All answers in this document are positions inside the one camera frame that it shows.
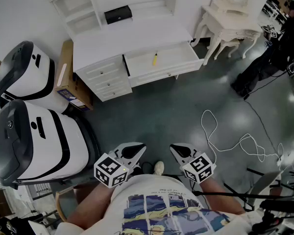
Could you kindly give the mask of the small white desk drawer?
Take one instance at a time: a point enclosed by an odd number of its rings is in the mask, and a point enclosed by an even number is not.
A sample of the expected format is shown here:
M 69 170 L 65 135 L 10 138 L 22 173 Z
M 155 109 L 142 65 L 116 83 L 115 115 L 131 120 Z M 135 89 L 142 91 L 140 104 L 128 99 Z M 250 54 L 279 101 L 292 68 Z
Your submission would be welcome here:
M 123 74 L 106 74 L 90 81 L 88 87 L 94 92 L 107 90 L 113 86 L 121 85 L 127 80 Z
M 84 74 L 88 80 L 94 80 L 95 78 L 118 71 L 119 66 L 120 63 L 117 61 L 101 62 L 87 68 Z
M 117 87 L 111 87 L 108 88 L 107 90 L 101 91 L 96 93 L 96 96 L 101 100 L 101 101 L 107 101 L 125 94 L 132 93 L 131 87 L 128 87 L 126 85 L 121 85 Z

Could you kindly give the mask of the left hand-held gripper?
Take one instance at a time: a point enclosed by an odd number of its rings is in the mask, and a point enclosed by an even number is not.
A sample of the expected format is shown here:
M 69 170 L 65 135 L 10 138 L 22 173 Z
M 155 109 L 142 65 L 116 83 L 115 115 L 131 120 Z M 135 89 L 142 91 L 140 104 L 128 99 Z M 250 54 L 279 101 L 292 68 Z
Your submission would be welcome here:
M 104 153 L 94 164 L 94 177 L 108 188 L 127 181 L 147 146 L 141 142 L 122 143 L 108 154 Z

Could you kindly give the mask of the black shoulder pack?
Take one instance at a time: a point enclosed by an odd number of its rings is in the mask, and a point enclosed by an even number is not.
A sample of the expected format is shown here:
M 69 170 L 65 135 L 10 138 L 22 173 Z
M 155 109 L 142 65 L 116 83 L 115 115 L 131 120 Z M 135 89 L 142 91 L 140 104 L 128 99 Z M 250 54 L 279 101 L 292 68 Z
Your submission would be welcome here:
M 265 200 L 260 208 L 265 211 L 262 221 L 248 235 L 273 235 L 283 226 L 294 230 L 294 199 Z

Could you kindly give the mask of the wooden chair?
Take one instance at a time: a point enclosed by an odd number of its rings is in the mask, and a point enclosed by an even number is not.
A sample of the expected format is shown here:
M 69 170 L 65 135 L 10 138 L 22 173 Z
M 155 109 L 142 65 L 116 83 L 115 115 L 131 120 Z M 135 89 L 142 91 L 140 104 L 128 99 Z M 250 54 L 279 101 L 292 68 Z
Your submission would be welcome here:
M 63 222 L 74 212 L 77 206 L 91 193 L 98 182 L 87 182 L 70 186 L 57 191 L 55 194 L 55 206 Z

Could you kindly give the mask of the white stool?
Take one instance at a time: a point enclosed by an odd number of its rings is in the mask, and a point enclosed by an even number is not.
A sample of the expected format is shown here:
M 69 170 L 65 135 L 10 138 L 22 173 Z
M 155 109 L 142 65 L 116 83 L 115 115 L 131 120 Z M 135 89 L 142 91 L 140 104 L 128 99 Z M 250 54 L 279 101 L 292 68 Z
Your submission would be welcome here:
M 215 46 L 215 48 L 213 48 L 212 50 L 210 50 L 210 47 L 214 45 L 213 43 L 214 43 L 214 38 L 211 38 L 210 45 L 209 45 L 209 47 L 207 47 L 208 52 L 207 52 L 207 54 L 205 56 L 205 61 L 208 61 L 209 60 L 209 58 L 211 57 L 211 55 L 213 54 L 213 52 L 215 51 L 215 49 L 218 46 L 220 46 L 220 47 L 219 47 L 218 52 L 214 56 L 214 60 L 217 59 L 218 55 L 223 51 L 223 49 L 225 47 L 233 47 L 233 49 L 229 52 L 229 54 L 227 56 L 228 58 L 230 58 L 231 55 L 232 55 L 232 53 L 235 52 L 238 49 L 239 45 L 240 45 L 240 42 L 239 42 L 238 39 L 232 39 L 230 41 L 221 40 L 220 43 Z

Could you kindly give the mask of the white dressing table with mirror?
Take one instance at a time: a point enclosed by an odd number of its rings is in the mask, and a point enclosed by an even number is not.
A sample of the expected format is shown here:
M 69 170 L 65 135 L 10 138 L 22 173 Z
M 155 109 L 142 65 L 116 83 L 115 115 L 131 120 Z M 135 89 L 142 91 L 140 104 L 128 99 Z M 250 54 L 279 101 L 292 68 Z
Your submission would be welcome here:
M 257 20 L 250 16 L 249 0 L 212 0 L 210 5 L 203 5 L 202 9 L 204 14 L 197 26 L 195 41 L 191 46 L 195 47 L 202 38 L 202 33 L 207 31 L 210 31 L 211 38 L 214 38 L 214 45 L 210 50 L 221 40 L 250 39 L 252 44 L 242 54 L 242 58 L 245 59 L 246 53 L 254 47 L 263 33 Z

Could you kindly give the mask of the person's left forearm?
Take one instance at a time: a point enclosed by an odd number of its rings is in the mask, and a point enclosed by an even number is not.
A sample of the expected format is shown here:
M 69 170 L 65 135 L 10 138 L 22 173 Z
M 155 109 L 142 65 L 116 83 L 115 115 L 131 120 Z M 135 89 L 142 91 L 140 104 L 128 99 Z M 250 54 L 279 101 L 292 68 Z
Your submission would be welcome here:
M 75 190 L 78 206 L 68 216 L 67 222 L 86 230 L 103 219 L 114 189 L 95 182 L 78 186 Z

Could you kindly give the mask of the person's right forearm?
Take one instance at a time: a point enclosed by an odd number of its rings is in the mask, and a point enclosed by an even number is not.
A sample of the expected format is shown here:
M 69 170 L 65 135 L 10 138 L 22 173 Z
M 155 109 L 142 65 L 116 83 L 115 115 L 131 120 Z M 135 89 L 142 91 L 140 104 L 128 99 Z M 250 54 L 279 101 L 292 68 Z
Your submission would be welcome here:
M 225 190 L 212 177 L 202 182 L 200 187 L 204 193 L 225 193 Z M 241 204 L 232 196 L 207 195 L 206 198 L 213 211 L 226 212 L 235 215 L 245 213 Z

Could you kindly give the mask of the person's white printed shirt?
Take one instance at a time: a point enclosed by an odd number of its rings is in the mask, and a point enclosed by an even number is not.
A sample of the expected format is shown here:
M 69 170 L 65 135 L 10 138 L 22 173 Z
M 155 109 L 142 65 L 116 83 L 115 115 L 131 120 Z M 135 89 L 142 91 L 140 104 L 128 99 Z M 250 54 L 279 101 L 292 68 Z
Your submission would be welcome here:
M 55 235 L 248 235 L 258 221 L 255 211 L 205 208 L 177 179 L 144 174 L 114 188 L 103 219 L 92 227 L 63 222 Z

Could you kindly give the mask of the person's white shoe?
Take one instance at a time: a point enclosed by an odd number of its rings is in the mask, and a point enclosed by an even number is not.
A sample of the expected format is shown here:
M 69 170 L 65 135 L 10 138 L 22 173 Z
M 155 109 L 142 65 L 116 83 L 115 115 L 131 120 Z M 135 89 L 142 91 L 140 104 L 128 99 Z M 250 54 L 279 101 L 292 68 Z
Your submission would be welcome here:
M 164 163 L 162 161 L 158 161 L 155 165 L 154 165 L 154 175 L 163 175 L 164 173 Z

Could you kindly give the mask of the black box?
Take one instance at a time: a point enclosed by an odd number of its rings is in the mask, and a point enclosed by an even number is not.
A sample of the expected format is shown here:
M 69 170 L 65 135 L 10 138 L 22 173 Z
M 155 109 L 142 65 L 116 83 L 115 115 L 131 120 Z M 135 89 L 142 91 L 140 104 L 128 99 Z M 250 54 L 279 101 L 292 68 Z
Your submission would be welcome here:
M 132 18 L 132 11 L 128 5 L 104 12 L 107 24 L 113 24 Z

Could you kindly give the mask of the white and black machine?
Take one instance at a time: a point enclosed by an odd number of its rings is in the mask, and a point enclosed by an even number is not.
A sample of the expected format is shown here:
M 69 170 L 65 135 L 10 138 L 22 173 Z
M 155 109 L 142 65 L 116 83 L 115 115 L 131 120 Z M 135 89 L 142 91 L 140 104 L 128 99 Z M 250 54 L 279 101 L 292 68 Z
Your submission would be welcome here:
M 61 181 L 93 167 L 96 136 L 84 118 L 12 100 L 0 110 L 0 184 Z
M 55 90 L 56 65 L 33 42 L 15 46 L 0 65 L 0 103 L 21 99 L 63 113 L 69 102 Z

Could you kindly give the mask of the white desk with hutch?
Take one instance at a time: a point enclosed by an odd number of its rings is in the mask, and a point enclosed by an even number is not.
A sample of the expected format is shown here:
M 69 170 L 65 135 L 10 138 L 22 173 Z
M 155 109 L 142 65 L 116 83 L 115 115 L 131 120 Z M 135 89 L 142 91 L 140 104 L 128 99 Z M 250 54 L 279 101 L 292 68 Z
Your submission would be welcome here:
M 158 50 L 192 37 L 175 17 L 176 0 L 49 0 L 73 41 L 73 70 L 88 86 L 84 71 L 101 62 L 117 61 L 131 87 L 124 55 Z M 107 24 L 104 12 L 128 5 L 132 18 Z

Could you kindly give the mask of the brown cardboard box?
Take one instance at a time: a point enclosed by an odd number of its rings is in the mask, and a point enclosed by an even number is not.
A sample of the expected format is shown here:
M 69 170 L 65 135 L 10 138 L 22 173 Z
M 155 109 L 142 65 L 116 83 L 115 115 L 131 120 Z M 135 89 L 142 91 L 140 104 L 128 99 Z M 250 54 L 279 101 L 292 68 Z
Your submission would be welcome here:
M 93 110 L 94 93 L 73 71 L 72 40 L 63 43 L 55 77 L 55 91 L 79 110 Z

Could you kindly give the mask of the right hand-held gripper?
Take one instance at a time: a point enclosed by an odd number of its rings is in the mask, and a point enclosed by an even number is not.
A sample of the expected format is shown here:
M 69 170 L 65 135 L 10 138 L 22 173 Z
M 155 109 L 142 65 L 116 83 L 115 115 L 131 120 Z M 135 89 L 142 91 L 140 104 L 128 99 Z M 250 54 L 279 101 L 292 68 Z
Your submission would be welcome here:
M 198 151 L 193 145 L 175 143 L 170 145 L 170 151 L 180 165 L 184 175 L 195 183 L 202 183 L 214 174 L 216 165 L 206 153 Z

